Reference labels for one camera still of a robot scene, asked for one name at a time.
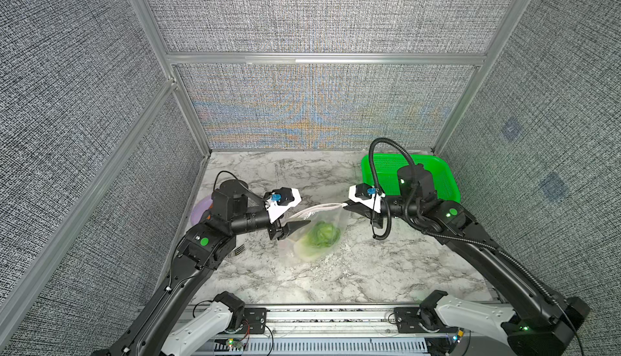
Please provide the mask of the clear zip-top bag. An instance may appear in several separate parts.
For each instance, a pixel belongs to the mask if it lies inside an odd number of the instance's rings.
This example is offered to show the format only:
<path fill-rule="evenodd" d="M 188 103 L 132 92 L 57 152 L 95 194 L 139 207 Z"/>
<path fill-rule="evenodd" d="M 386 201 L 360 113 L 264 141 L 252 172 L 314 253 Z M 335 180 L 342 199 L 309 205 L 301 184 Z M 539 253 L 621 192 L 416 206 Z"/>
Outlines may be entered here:
<path fill-rule="evenodd" d="M 349 223 L 344 203 L 312 206 L 289 217 L 286 223 L 305 224 L 278 242 L 279 257 L 286 265 L 314 262 L 336 250 Z"/>

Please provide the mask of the green chinese cabbage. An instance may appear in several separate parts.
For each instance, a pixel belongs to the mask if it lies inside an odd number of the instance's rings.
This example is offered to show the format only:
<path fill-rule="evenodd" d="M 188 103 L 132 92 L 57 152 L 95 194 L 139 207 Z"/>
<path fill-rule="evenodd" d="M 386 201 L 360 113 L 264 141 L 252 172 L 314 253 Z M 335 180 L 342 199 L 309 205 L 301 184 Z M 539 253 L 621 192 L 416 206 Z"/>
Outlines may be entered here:
<path fill-rule="evenodd" d="M 328 255 L 341 240 L 341 229 L 320 221 L 294 244 L 294 254 L 302 261 L 315 261 Z"/>

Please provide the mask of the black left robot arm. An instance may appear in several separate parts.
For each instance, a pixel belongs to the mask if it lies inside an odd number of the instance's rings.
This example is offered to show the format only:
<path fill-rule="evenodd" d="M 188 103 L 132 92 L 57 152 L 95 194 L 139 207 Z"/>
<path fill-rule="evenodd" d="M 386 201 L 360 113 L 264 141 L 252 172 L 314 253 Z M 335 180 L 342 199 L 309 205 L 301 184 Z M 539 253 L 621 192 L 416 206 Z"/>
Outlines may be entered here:
<path fill-rule="evenodd" d="M 283 187 L 259 196 L 243 181 L 224 181 L 213 191 L 212 204 L 198 224 L 177 244 L 165 279 L 132 325 L 99 355 L 191 355 L 210 338 L 237 332 L 244 302 L 223 292 L 184 326 L 176 324 L 192 298 L 235 249 L 237 237 L 265 230 L 270 239 L 285 239 L 305 221 L 281 223 L 301 201 L 297 189 Z"/>

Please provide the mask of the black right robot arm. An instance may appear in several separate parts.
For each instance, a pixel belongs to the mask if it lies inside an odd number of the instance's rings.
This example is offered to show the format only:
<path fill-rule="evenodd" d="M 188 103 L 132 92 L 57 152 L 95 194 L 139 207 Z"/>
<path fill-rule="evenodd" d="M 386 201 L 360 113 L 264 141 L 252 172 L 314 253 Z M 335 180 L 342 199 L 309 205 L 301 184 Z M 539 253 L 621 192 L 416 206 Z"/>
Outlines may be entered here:
<path fill-rule="evenodd" d="M 509 346 L 517 355 L 564 354 L 590 314 L 588 304 L 553 291 L 508 254 L 463 206 L 439 198 L 431 172 L 422 165 L 400 168 L 396 179 L 396 196 L 365 183 L 350 187 L 344 208 L 368 218 L 374 227 L 384 226 L 380 239 L 388 237 L 395 218 L 436 239 L 474 267 L 506 301 L 494 307 L 433 291 L 416 313 L 397 313 L 396 320 L 427 333 L 466 329 Z"/>

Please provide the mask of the silver fork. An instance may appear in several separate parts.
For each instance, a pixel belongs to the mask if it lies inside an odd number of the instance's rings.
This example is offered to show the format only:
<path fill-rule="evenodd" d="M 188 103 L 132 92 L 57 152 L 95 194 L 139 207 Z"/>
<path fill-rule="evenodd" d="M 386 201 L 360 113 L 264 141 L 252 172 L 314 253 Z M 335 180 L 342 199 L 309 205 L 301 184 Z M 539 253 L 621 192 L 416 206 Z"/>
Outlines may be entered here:
<path fill-rule="evenodd" d="M 241 254 L 243 254 L 246 251 L 246 244 L 241 244 L 237 247 L 235 247 L 231 253 L 229 254 L 230 257 L 237 257 L 240 256 Z"/>

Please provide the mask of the purple plate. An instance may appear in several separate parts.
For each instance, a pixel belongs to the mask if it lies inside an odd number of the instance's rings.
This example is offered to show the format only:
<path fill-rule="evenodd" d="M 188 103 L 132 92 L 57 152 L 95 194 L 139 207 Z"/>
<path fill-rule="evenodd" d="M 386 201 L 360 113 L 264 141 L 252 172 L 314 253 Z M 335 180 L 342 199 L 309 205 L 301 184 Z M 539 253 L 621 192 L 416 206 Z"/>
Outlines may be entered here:
<path fill-rule="evenodd" d="M 189 223 L 191 227 L 201 221 L 203 214 L 212 206 L 212 204 L 213 200 L 210 195 L 204 197 L 202 200 L 197 202 L 197 204 L 192 208 L 189 217 Z"/>

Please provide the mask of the green plastic basket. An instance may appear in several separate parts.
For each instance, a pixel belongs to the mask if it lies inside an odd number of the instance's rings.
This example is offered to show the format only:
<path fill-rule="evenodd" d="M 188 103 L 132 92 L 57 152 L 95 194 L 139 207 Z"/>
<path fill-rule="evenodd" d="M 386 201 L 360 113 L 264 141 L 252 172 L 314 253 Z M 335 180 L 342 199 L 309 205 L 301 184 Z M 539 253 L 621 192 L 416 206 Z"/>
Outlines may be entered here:
<path fill-rule="evenodd" d="M 430 172 L 433 176 L 435 190 L 442 200 L 461 202 L 461 193 L 449 165 L 434 155 L 411 155 L 416 164 Z M 408 165 L 401 154 L 382 154 L 374 156 L 378 181 L 387 195 L 400 195 L 397 171 Z"/>

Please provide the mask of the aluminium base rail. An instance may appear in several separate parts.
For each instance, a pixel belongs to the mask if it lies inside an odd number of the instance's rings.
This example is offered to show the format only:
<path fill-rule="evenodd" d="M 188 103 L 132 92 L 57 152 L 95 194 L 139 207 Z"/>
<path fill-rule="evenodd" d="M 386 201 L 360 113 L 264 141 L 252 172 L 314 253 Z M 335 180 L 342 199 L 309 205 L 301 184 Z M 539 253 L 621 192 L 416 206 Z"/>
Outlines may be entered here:
<path fill-rule="evenodd" d="M 438 329 L 426 329 L 417 304 L 267 304 L 247 305 L 242 334 L 272 333 L 283 337 L 451 337 L 461 329 L 506 341 L 501 324 L 514 309 L 504 304 L 479 304 L 446 296 L 438 302 Z"/>

